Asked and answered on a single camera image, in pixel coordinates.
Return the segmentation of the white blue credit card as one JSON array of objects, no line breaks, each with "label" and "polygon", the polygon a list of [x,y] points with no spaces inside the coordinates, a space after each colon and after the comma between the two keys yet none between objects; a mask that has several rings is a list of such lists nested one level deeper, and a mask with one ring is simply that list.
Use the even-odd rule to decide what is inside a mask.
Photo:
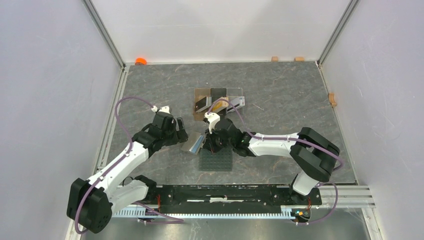
[{"label": "white blue credit card", "polygon": [[246,105],[246,99],[244,96],[237,96],[231,99],[230,104],[227,108],[228,111],[242,108]]}]

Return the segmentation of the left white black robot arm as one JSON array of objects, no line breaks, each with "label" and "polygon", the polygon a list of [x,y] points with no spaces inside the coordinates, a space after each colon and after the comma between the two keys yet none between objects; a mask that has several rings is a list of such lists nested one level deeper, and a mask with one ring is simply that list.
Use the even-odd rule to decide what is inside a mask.
[{"label": "left white black robot arm", "polygon": [[106,167],[88,179],[77,178],[71,184],[66,215],[77,227],[83,226],[96,234],[123,208],[138,201],[153,203],[157,190],[147,184],[147,178],[136,177],[124,186],[121,183],[162,147],[187,140],[183,119],[174,118],[166,107],[161,108],[153,121],[135,133],[124,150]]}]

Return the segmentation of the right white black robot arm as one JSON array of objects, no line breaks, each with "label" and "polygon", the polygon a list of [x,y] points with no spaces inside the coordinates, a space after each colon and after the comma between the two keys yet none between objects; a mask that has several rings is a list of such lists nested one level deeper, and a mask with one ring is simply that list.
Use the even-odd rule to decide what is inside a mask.
[{"label": "right white black robot arm", "polygon": [[340,149],[310,127],[286,135],[241,131],[224,118],[205,131],[202,148],[218,153],[230,148],[241,157],[277,156],[293,159],[300,167],[288,190],[289,199],[302,204],[320,183],[327,183],[337,169]]}]

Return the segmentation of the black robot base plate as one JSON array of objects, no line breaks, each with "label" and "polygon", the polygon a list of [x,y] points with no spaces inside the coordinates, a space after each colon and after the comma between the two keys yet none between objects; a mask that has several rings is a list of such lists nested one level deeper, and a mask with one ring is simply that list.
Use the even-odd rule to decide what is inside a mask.
[{"label": "black robot base plate", "polygon": [[149,188],[141,203],[163,214],[277,214],[284,206],[320,206],[322,199],[318,188],[301,196],[288,185],[164,184]]}]

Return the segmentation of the grey blue card holder wallet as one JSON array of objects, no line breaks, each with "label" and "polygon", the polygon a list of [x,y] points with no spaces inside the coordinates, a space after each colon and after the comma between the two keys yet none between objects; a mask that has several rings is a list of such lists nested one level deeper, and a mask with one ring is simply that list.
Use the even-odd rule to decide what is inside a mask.
[{"label": "grey blue card holder wallet", "polygon": [[181,150],[193,155],[197,155],[205,142],[205,135],[200,132],[192,132],[187,141],[182,145]]}]

